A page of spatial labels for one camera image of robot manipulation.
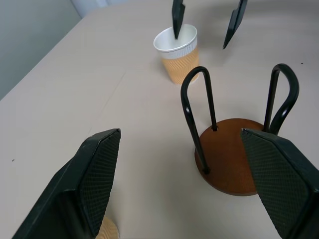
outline cup rim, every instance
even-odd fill
[[[171,26],[171,27],[166,28],[165,30],[161,31],[161,32],[155,37],[155,39],[154,39],[154,41],[153,41],[153,45],[154,45],[155,49],[156,49],[157,51],[160,51],[160,52],[172,52],[172,51],[177,51],[177,50],[179,50],[179,49],[182,49],[182,48],[188,46],[189,44],[191,44],[191,43],[196,39],[196,37],[197,37],[197,29],[196,29],[196,27],[194,27],[193,25],[190,25],[190,24],[184,24],[184,25],[191,26],[192,28],[195,29],[195,36],[192,38],[192,40],[190,40],[189,42],[187,42],[186,44],[184,44],[184,45],[182,45],[182,46],[179,46],[179,47],[176,47],[176,48],[173,48],[173,49],[168,49],[168,50],[160,49],[160,48],[156,47],[156,46],[155,46],[155,41],[157,40],[157,38],[159,38],[159,36],[162,35],[164,32],[169,31],[170,29],[172,29],[173,27]]]

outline black metal rod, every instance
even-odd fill
[[[206,162],[206,159],[204,156],[204,152],[203,152],[200,140],[199,140],[195,120],[193,117],[193,113],[191,112],[190,103],[189,103],[188,96],[187,96],[187,89],[188,89],[189,83],[194,78],[194,76],[196,74],[198,74],[199,72],[202,72],[204,74],[206,92],[207,92],[207,98],[208,98],[208,105],[209,105],[209,112],[210,112],[210,119],[211,119],[211,123],[212,123],[211,128],[213,131],[217,131],[217,123],[216,123],[216,116],[215,116],[215,109],[214,109],[213,92],[211,89],[210,75],[209,75],[208,70],[205,67],[202,67],[202,66],[195,67],[194,69],[192,69],[188,73],[188,75],[185,77],[183,84],[181,86],[180,97],[181,97],[181,104],[183,106],[186,122],[187,122],[187,125],[189,127],[191,136],[193,138],[195,148],[196,148],[196,151],[198,153],[198,156],[199,156],[199,159],[201,162],[201,166],[203,168],[203,172],[205,174],[209,174],[210,169],[207,165],[207,162]]]
[[[281,105],[277,113],[275,114],[273,121],[270,123],[271,114],[273,111],[276,88],[279,73],[282,72],[288,82],[289,82],[289,94],[285,102]],[[270,78],[270,86],[269,86],[269,93],[268,93],[268,101],[267,101],[267,108],[266,108],[266,115],[265,115],[265,122],[264,122],[264,132],[272,133],[277,135],[281,125],[283,124],[285,118],[289,114],[290,110],[293,108],[294,104],[299,95],[299,83],[295,73],[292,69],[287,66],[286,64],[278,64],[276,65],[272,72]]]

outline round wooden base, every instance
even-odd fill
[[[99,234],[95,239],[120,239],[120,235],[116,225],[104,216]]]
[[[205,175],[202,171],[195,150],[200,174],[211,186],[224,193],[236,196],[256,194],[240,133],[242,128],[262,130],[263,125],[248,119],[226,119],[218,122],[217,126],[217,131],[209,127],[200,136],[209,174]]]

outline table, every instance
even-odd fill
[[[263,122],[270,74],[288,64],[300,81],[279,136],[319,168],[318,1],[250,0],[222,50],[238,0],[185,0],[212,78],[217,121]],[[122,139],[106,215],[122,239],[279,238],[257,195],[210,187],[197,171],[180,86],[153,49],[171,26],[170,0],[132,1],[82,19],[0,101],[0,231],[13,236],[41,192],[88,136],[118,127]],[[279,78],[274,113],[288,94]],[[202,76],[188,95],[199,133],[209,125]]]

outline cup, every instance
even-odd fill
[[[177,40],[172,27],[162,31],[155,37],[154,47],[175,84],[182,84],[186,75],[199,65],[197,29],[192,25],[182,25]]]

